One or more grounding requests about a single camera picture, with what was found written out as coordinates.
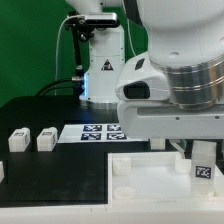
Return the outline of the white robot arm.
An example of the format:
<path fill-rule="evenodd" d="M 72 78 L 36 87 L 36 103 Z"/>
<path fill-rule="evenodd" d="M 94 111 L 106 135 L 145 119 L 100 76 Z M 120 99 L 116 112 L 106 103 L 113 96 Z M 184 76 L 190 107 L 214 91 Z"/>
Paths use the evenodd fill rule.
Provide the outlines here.
<path fill-rule="evenodd" d="M 224 138 L 224 0 L 65 0 L 89 21 L 121 5 L 148 35 L 116 85 L 118 120 L 133 139 L 192 140 L 214 156 Z"/>

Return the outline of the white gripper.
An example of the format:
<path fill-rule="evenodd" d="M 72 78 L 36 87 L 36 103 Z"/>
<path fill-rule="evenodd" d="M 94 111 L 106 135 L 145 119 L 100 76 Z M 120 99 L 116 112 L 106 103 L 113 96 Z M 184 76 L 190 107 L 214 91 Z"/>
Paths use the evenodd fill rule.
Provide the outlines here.
<path fill-rule="evenodd" d="M 118 120 L 132 139 L 224 139 L 224 105 L 200 111 L 184 111 L 172 105 L 152 107 L 147 101 L 120 101 Z M 185 159 L 176 140 L 170 144 Z"/>

